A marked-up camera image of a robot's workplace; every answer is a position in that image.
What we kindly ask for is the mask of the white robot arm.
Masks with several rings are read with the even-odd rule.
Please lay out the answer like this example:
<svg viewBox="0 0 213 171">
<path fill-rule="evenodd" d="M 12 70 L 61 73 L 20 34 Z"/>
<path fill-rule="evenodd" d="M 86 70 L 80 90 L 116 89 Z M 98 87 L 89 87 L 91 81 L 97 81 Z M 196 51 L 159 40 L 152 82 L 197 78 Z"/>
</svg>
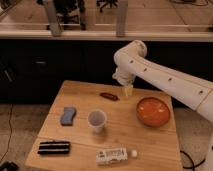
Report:
<svg viewBox="0 0 213 171">
<path fill-rule="evenodd" d="M 213 124 L 213 82 L 151 62 L 146 55 L 147 47 L 141 40 L 120 48 L 114 54 L 117 68 L 112 77 L 124 87 L 139 77 Z"/>
</svg>

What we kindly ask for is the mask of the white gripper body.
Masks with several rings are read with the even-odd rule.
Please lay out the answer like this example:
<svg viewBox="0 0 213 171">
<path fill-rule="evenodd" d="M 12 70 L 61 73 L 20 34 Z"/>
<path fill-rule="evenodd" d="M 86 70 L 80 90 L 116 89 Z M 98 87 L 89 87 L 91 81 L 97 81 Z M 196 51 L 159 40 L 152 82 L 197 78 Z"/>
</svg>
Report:
<svg viewBox="0 0 213 171">
<path fill-rule="evenodd" d="M 122 86 L 132 85 L 135 81 L 134 74 L 131 74 L 120 67 L 117 67 L 115 69 L 115 72 L 113 73 L 112 78 L 115 79 Z"/>
</svg>

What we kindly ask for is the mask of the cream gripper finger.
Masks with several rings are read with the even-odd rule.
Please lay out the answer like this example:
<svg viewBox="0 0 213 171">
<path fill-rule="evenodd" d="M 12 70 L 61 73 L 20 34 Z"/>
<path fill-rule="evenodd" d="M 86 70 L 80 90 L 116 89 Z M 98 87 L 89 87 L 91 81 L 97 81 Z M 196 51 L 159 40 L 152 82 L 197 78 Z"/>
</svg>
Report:
<svg viewBox="0 0 213 171">
<path fill-rule="evenodd" d="M 124 86 L 123 93 L 126 98 L 131 97 L 133 93 L 133 85 Z"/>
</svg>

